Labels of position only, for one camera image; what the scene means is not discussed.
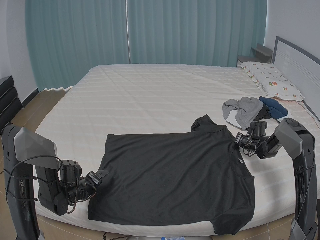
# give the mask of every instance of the curtain fold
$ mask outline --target curtain fold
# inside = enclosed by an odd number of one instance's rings
[[[127,0],[131,63],[234,67],[264,41],[267,0]]]
[[[75,85],[97,65],[129,63],[126,0],[26,0],[39,90]]]

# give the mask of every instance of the white bed sheet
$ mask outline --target white bed sheet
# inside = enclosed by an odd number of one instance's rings
[[[194,120],[205,114],[217,124],[226,124],[222,117],[224,101],[260,95],[252,79],[240,68],[169,64],[96,66],[57,103],[36,132],[57,144],[59,158],[79,162],[82,174],[86,175],[98,169],[108,134],[189,132]],[[314,135],[319,150],[320,130],[314,118],[298,102],[280,103]],[[266,121],[266,134],[270,135],[278,123],[273,119]],[[240,131],[227,126],[234,135]],[[255,176],[255,213],[243,229],[294,213],[292,160],[285,150],[282,148],[270,159],[245,155],[243,159]],[[320,162],[318,154],[315,161]],[[317,182],[319,198],[319,176]],[[38,195],[37,181],[34,194]],[[72,214],[57,216],[36,202],[40,215],[93,230],[154,237],[214,235],[209,221],[171,226],[117,225],[88,220],[87,207],[88,202],[78,203]]]

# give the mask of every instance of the bed headboard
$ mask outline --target bed headboard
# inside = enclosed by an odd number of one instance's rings
[[[320,59],[277,36],[272,63],[305,97],[308,109],[320,118]]]

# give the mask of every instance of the white pillow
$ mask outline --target white pillow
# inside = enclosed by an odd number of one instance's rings
[[[303,100],[298,88],[287,80],[274,64],[247,61],[238,66],[252,78],[265,97],[297,102]]]

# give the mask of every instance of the gray clothing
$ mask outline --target gray clothing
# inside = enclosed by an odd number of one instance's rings
[[[231,110],[238,110],[236,121],[245,130],[262,109],[263,103],[258,98],[242,97],[240,100],[229,99],[222,104],[222,116],[227,119]]]

